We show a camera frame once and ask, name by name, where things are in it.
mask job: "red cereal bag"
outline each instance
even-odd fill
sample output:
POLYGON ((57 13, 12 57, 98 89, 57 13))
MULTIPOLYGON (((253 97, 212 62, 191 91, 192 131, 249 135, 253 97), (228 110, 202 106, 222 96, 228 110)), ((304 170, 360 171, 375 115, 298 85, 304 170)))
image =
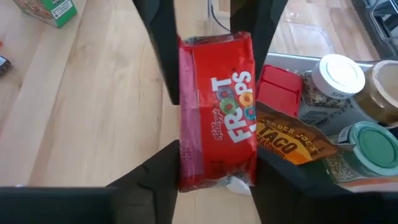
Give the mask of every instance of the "red cereal bag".
POLYGON ((249 33, 180 42, 182 192, 254 183, 256 110, 249 33))

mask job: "red box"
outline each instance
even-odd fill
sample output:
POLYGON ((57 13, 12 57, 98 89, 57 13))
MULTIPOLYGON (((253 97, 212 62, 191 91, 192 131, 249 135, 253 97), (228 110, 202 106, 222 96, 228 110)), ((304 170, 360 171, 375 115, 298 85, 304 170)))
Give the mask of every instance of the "red box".
POLYGON ((302 79, 291 72, 265 65, 257 83, 256 100, 289 116, 297 117, 302 79))

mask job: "wooden floor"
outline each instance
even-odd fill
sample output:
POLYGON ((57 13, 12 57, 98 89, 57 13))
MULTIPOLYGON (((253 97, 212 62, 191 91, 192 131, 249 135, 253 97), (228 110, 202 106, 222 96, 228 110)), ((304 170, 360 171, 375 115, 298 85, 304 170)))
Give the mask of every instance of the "wooden floor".
MULTIPOLYGON (((228 24, 228 0, 214 0, 228 24)), ((172 106, 131 0, 75 0, 63 29, 0 1, 0 185, 104 186, 178 138, 172 106)), ((272 51, 377 59, 345 0, 290 0, 272 51)), ((183 37, 226 32, 205 0, 175 0, 183 37)), ((174 223, 259 223, 251 197, 179 194, 174 223)))

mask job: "green cardboard box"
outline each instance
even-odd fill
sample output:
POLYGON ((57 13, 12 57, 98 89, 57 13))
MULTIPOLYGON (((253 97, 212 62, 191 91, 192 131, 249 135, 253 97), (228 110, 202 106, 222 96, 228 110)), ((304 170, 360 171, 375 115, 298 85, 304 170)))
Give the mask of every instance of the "green cardboard box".
POLYGON ((62 27, 77 10, 72 0, 14 0, 25 13, 55 27, 62 27))

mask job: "white jar lid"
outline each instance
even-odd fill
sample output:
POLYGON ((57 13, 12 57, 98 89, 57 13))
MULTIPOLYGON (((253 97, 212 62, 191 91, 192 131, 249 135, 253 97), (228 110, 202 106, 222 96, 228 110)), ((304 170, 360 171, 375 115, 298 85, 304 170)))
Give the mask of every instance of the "white jar lid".
POLYGON ((345 100, 365 87, 365 74, 361 67, 348 57, 329 54, 312 70, 315 86, 326 96, 345 100))

